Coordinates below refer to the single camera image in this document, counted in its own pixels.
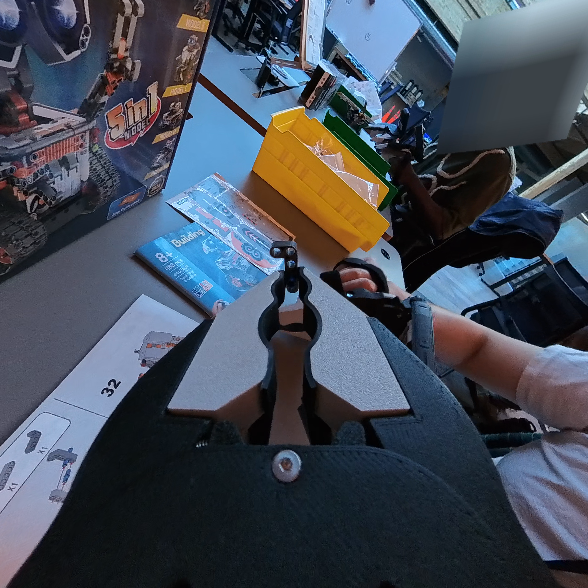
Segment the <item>robot kit box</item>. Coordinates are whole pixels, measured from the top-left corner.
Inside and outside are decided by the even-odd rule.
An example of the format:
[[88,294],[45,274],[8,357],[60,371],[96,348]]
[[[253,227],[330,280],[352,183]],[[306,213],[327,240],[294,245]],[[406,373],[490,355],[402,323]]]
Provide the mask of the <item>robot kit box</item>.
[[1,281],[158,194],[217,1],[1,1]]

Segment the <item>clear plastic bag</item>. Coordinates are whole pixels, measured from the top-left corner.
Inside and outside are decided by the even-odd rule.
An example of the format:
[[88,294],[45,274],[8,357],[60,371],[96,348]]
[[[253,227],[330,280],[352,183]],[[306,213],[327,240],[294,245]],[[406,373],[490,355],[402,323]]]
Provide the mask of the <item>clear plastic bag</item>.
[[306,147],[372,208],[378,209],[379,184],[354,173],[349,166],[346,166],[343,154],[337,151],[333,140],[323,135],[315,143],[306,144]]

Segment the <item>wooden easel board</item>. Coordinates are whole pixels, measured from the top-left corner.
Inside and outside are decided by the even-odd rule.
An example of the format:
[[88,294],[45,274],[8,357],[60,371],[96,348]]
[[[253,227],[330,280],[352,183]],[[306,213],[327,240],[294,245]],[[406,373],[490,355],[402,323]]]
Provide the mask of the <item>wooden easel board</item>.
[[302,1],[300,64],[304,71],[316,68],[323,57],[327,1]]

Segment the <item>black office chair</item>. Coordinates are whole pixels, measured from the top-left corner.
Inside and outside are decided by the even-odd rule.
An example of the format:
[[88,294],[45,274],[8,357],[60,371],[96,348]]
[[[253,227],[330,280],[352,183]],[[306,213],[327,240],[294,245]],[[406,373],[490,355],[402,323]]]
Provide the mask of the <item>black office chair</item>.
[[514,290],[461,312],[470,320],[541,348],[558,344],[587,326],[587,281],[559,256],[531,266],[537,272]]

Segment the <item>yellow plastic bin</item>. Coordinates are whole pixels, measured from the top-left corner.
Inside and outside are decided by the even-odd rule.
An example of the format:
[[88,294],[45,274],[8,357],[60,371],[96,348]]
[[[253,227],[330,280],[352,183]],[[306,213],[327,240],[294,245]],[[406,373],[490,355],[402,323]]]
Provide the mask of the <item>yellow plastic bin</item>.
[[379,184],[379,204],[387,187],[304,107],[272,115],[252,170],[347,251],[368,251],[390,223],[306,147],[323,135],[342,152],[346,166]]

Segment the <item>grey holed beam with blue pin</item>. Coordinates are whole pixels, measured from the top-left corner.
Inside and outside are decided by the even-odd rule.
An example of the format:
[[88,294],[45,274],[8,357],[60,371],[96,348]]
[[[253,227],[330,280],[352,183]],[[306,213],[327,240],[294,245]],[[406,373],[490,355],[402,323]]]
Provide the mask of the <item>grey holed beam with blue pin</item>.
[[284,261],[283,282],[289,293],[297,293],[299,289],[298,247],[292,240],[274,241],[270,248],[274,259]]

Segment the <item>whiteboard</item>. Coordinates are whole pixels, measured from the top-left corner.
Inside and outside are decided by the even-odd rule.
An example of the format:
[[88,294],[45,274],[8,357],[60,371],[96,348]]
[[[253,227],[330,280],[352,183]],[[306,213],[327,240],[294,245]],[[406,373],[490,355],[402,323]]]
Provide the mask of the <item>whiteboard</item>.
[[404,1],[331,1],[326,25],[371,78],[382,82],[422,24]]

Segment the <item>person's right hand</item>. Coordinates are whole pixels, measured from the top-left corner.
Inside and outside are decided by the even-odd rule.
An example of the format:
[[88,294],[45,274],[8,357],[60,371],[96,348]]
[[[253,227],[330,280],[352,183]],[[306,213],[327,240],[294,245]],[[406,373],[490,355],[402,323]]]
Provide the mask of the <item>person's right hand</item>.
[[[383,292],[383,290],[380,289],[376,282],[371,278],[371,274],[366,269],[346,266],[342,269],[339,269],[338,272],[341,278],[342,290],[344,293],[359,289],[363,289],[372,293]],[[394,297],[399,298],[399,300],[406,300],[410,298],[410,294],[408,292],[402,290],[393,282],[387,282],[387,287],[388,293]]]

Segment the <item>navy jacket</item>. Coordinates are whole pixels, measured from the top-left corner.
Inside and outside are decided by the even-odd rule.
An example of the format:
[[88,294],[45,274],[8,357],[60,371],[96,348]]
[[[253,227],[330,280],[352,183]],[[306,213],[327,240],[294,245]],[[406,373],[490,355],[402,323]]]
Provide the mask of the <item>navy jacket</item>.
[[563,217],[561,209],[508,193],[469,229],[489,240],[490,259],[533,259],[553,242]]

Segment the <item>grey desk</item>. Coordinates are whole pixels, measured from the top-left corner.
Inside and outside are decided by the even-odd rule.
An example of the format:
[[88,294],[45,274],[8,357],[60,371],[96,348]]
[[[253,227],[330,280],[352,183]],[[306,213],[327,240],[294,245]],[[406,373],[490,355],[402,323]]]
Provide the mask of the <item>grey desk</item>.
[[201,321],[185,296],[134,258],[135,250],[189,220],[167,199],[220,173],[296,237],[315,275],[347,252],[252,172],[262,136],[202,85],[162,195],[70,243],[1,283],[1,442],[62,382],[140,296]]

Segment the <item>grey table with wooden edge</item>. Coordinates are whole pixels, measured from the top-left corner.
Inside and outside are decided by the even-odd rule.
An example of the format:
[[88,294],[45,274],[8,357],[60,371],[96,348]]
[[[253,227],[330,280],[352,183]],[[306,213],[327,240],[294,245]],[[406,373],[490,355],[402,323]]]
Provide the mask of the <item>grey table with wooden edge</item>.
[[260,69],[256,56],[230,53],[211,36],[202,57],[198,84],[259,135],[265,136],[273,114],[302,105],[299,96],[309,77],[300,70],[287,68],[295,85],[269,86],[258,97],[256,78]]

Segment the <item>open white instruction booklet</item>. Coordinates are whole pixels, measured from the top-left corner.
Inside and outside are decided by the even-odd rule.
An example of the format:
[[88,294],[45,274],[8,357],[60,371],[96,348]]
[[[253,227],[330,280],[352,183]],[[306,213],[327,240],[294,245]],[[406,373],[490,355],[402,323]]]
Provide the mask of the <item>open white instruction booklet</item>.
[[119,402],[198,322],[141,295],[1,446],[1,587],[58,514]]

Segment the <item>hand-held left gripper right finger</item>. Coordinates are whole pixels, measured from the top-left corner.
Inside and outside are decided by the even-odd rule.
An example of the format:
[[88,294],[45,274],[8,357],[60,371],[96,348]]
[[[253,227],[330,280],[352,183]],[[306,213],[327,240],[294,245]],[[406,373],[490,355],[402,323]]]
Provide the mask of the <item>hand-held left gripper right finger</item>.
[[311,444],[330,444],[345,422],[404,417],[410,405],[368,317],[299,269],[300,331],[308,336],[300,414]]

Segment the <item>dark green plaid cloth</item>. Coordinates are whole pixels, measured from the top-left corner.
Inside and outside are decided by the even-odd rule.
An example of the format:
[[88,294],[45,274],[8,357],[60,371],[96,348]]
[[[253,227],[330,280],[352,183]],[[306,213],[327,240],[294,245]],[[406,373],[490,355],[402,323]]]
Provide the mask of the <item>dark green plaid cloth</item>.
[[491,450],[508,449],[527,445],[543,437],[538,432],[492,433],[481,436],[486,447]]

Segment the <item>person's right forearm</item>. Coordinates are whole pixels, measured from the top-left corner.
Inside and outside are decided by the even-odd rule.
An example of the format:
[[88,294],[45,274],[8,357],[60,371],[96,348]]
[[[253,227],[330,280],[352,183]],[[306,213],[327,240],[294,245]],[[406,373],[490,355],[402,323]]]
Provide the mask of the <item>person's right forearm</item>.
[[533,408],[530,401],[517,397],[524,371],[543,348],[500,334],[437,305],[432,305],[431,310],[435,353],[442,364],[555,426],[555,420],[545,410]]

